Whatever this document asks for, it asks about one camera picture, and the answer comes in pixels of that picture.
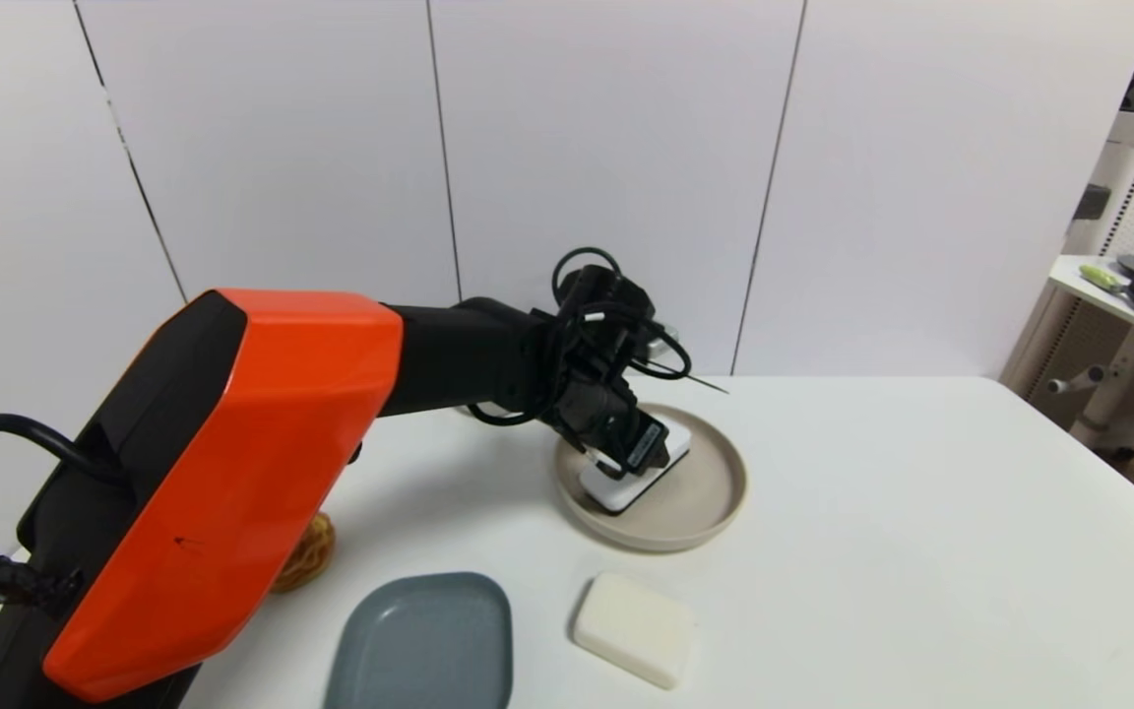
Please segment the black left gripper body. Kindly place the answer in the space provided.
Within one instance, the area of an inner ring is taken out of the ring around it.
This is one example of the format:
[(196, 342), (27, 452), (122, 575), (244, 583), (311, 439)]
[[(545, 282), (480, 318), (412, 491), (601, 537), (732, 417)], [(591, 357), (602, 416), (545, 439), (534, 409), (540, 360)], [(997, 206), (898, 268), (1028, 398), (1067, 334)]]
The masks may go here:
[(555, 431), (595, 463), (621, 466), (625, 476), (669, 466), (669, 429), (640, 410), (625, 385), (572, 382), (555, 404)]

